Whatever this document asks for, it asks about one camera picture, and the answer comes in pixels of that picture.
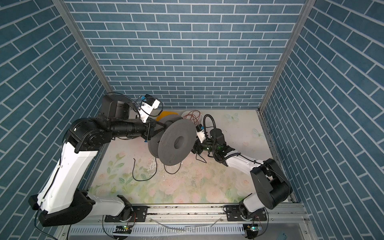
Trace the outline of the grey perforated cable spool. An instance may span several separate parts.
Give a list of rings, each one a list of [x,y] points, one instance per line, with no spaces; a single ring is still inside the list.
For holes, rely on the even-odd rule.
[[[169,115],[160,120],[166,129],[148,141],[149,152],[166,166],[181,163],[191,152],[197,132],[193,122],[180,115]]]

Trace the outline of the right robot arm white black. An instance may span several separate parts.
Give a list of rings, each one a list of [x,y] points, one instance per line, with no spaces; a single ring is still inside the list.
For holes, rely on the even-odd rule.
[[[227,145],[221,129],[213,128],[209,137],[205,129],[197,129],[192,153],[199,155],[203,151],[211,153],[217,163],[251,176],[255,192],[239,202],[240,214],[246,221],[254,218],[258,210],[274,209],[293,192],[292,185],[275,160],[261,161],[242,155]]]

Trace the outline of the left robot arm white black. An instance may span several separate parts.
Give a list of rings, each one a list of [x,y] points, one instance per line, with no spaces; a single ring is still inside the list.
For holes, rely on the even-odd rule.
[[[163,103],[151,95],[136,102],[119,93],[102,97],[99,114],[95,118],[81,118],[67,130],[61,157],[43,190],[29,198],[37,212],[35,220],[43,227],[76,224],[88,216],[112,216],[118,221],[132,219],[132,204],[122,195],[98,198],[78,185],[88,166],[105,144],[119,137],[142,137],[149,141],[158,130],[165,129],[151,112]]]

